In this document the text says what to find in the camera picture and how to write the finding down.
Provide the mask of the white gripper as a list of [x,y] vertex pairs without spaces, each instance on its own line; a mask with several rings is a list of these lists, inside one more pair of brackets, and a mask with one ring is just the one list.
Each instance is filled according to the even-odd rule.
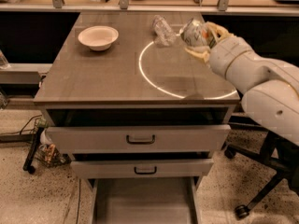
[[223,78],[226,78],[226,74],[232,77],[233,74],[239,73],[244,77],[254,73],[254,66],[246,57],[246,53],[253,52],[253,49],[243,38],[235,37],[226,28],[214,22],[207,21],[206,28],[208,45],[218,44],[213,49],[209,46],[187,46],[185,50],[189,54],[206,66],[210,65],[212,71]]

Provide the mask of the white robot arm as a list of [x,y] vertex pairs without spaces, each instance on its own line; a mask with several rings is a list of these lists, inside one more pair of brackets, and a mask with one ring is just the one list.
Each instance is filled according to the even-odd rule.
[[241,37],[213,22],[192,19],[179,31],[186,50],[241,92],[245,113],[299,145],[299,68],[264,58]]

